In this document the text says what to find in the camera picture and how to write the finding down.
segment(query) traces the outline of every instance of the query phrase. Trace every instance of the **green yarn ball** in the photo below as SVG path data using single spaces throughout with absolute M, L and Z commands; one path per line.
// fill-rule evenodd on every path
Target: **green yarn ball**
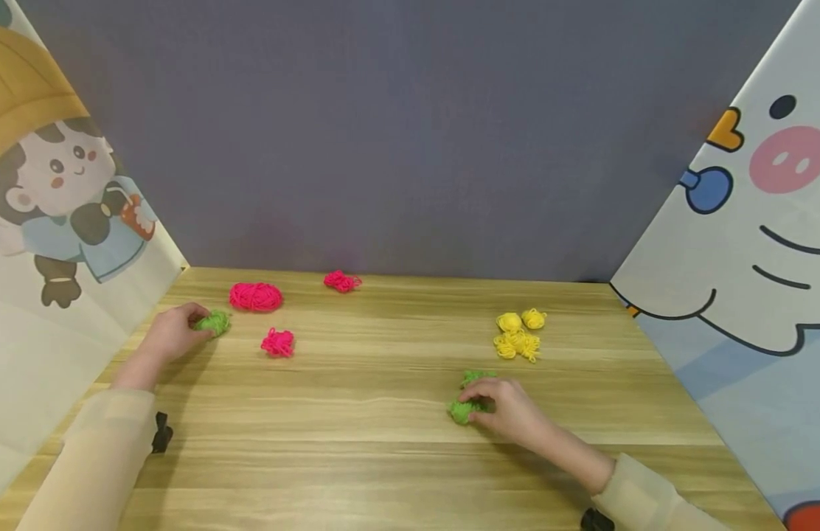
M 464 371 L 464 380 L 460 384 L 461 389 L 465 389 L 468 384 L 471 384 L 475 380 L 481 380 L 482 378 L 495 378 L 496 374 L 493 371 L 487 372 L 486 370 L 465 370 Z
M 460 388 L 464 389 L 468 384 L 471 384 L 471 382 L 480 378 L 494 378 L 495 376 L 496 374 L 494 372 L 486 370 L 465 370 L 464 380 L 461 382 Z M 451 415 L 451 419 L 454 419 L 455 423 L 458 423 L 461 426 L 466 426 L 468 424 L 468 415 L 470 415 L 470 413 L 488 412 L 489 410 L 489 404 L 479 400 L 470 400 L 468 402 L 459 402 L 458 400 L 455 400 L 454 402 L 448 404 L 448 413 Z
M 218 337 L 230 330 L 230 314 L 220 310 L 212 310 L 209 317 L 200 319 L 192 326 L 194 330 L 212 330 L 213 337 Z
M 466 426 L 468 424 L 468 415 L 471 412 L 486 412 L 488 409 L 489 408 L 483 403 L 474 400 L 468 402 L 458 402 L 455 400 L 449 404 L 448 413 L 451 415 L 451 419 L 454 419 L 455 423 Z

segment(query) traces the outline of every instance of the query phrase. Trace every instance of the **pig nose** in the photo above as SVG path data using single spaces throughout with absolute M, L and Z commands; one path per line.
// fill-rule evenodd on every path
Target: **pig nose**
M 752 184 L 768 194 L 800 190 L 820 175 L 820 130 L 794 125 L 768 136 L 749 162 Z

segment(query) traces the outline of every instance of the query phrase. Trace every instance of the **yarn ball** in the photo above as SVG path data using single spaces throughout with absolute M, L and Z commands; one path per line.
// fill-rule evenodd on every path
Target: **yarn ball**
M 451 415 L 451 419 L 454 419 L 455 423 L 458 423 L 461 426 L 466 426 L 468 424 L 468 415 L 470 415 L 470 413 L 488 412 L 488 410 L 488 406 L 472 400 L 468 402 L 458 402 L 455 400 L 448 406 L 448 413 Z
M 516 357 L 516 347 L 510 344 L 507 334 L 499 334 L 493 337 L 493 345 L 496 346 L 499 358 L 513 359 Z
M 522 312 L 522 322 L 530 330 L 539 330 L 546 324 L 546 314 L 538 312 L 537 308 L 531 308 Z
M 525 339 L 522 341 L 522 348 L 518 351 L 522 355 L 523 358 L 527 359 L 529 362 L 535 364 L 537 363 L 537 357 L 539 353 L 537 352 L 540 348 L 540 338 L 537 336 L 532 336 L 531 334 L 525 334 Z
M 482 378 L 495 378 L 496 374 L 493 371 L 487 370 L 465 370 L 464 371 L 464 380 L 460 382 L 460 388 L 465 389 L 468 384 L 471 384 L 475 380 L 479 380 Z
M 499 358 L 513 359 L 520 354 L 531 363 L 537 363 L 540 338 L 528 334 L 525 330 L 504 332 L 493 337 L 493 344 Z
M 278 332 L 274 326 L 268 331 L 260 347 L 272 358 L 291 358 L 294 353 L 292 346 L 295 336 L 289 330 Z
M 496 319 L 496 324 L 498 324 L 498 328 L 503 332 L 515 332 L 521 330 L 522 319 L 518 317 L 517 313 L 507 312 L 499 315 L 498 319 Z
M 230 330 L 230 314 L 220 310 L 212 310 L 208 317 L 200 319 L 192 326 L 193 330 L 212 330 L 213 337 L 218 337 Z
M 271 312 L 283 303 L 283 295 L 276 286 L 256 282 L 239 282 L 230 288 L 230 305 L 251 312 Z
M 360 277 L 356 275 L 347 276 L 341 270 L 337 269 L 336 271 L 333 271 L 333 273 L 328 273 L 325 276 L 324 284 L 327 287 L 332 287 L 339 293 L 348 293 L 349 291 L 353 290 L 356 286 L 362 284 L 362 280 L 360 280 Z
M 479 378 L 495 377 L 495 375 L 494 372 L 484 370 L 465 370 L 464 380 L 461 382 L 460 388 L 465 388 L 468 384 L 471 384 L 471 382 Z M 468 415 L 470 415 L 470 413 L 488 412 L 489 410 L 490 404 L 480 400 L 469 400 L 468 402 L 455 400 L 448 404 L 448 413 L 451 415 L 451 419 L 462 426 L 468 424 Z

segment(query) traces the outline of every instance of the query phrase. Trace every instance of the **black clip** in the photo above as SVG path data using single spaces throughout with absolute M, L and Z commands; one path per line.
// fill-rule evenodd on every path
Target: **black clip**
M 599 513 L 599 510 L 594 507 L 585 510 L 581 518 L 582 531 L 614 531 L 615 529 L 614 521 Z
M 174 430 L 168 425 L 168 415 L 163 412 L 156 413 L 156 435 L 153 436 L 152 454 L 164 454 L 168 449 L 168 443 L 174 437 Z

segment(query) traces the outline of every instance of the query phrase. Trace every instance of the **person's left hand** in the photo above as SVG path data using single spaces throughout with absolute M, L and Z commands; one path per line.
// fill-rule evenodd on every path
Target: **person's left hand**
M 209 310 L 197 302 L 188 302 L 158 313 L 145 334 L 136 354 L 152 356 L 168 363 L 212 339 L 212 330 L 193 330 L 200 319 L 209 316 Z

